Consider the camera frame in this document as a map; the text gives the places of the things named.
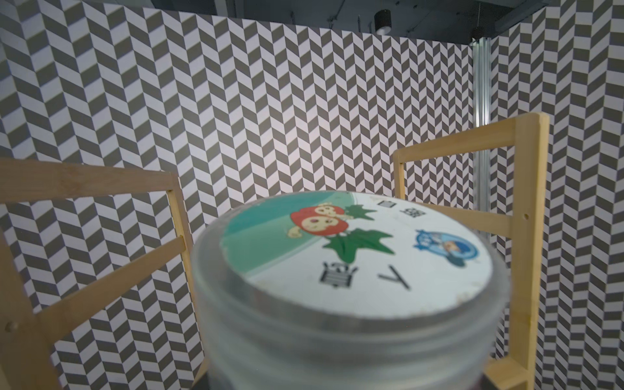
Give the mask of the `carrot seed jar red label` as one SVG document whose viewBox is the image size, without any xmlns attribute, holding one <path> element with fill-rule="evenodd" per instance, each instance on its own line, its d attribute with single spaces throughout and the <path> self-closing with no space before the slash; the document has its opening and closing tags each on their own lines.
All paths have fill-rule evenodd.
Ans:
<svg viewBox="0 0 624 390">
<path fill-rule="evenodd" d="M 480 235 L 366 193 L 240 206 L 201 233 L 192 268 L 212 389 L 468 389 L 510 299 Z"/>
</svg>

